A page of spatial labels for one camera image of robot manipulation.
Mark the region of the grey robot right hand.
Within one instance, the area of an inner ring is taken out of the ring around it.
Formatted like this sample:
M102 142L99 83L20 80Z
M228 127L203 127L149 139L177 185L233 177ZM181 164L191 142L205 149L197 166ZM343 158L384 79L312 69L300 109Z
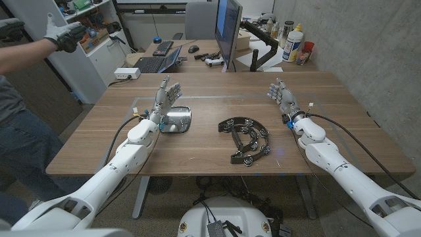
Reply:
M278 104L284 124L288 122L294 124L304 118L305 112L299 108L295 96L286 88L286 84L281 78L277 78L276 83L270 85L267 96Z

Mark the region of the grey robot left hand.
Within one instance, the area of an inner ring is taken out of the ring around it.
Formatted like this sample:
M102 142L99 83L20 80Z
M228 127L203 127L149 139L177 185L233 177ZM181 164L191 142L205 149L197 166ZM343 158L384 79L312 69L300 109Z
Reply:
M174 85L168 87L167 84L169 81L170 77L166 76L155 95L155 102L149 115L149 120L153 121L155 124L161 122L161 118L168 114L175 100L177 100L182 95L180 92L180 84L177 82Z

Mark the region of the person's black white gloved hand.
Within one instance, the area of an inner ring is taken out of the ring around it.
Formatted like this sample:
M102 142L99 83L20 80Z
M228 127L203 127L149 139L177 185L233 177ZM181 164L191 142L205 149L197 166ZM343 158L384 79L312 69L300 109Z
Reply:
M57 47L57 51L73 53L78 42L84 38L86 30L87 28L81 22L57 26L55 17L48 13L47 33L43 38L51 41Z

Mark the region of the person's dark gloved hand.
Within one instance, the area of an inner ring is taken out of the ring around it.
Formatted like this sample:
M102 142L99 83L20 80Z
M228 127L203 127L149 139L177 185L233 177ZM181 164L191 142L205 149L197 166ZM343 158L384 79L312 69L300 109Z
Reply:
M14 42L20 41L24 34L24 22L18 18L7 18L1 20L1 41L3 42Z

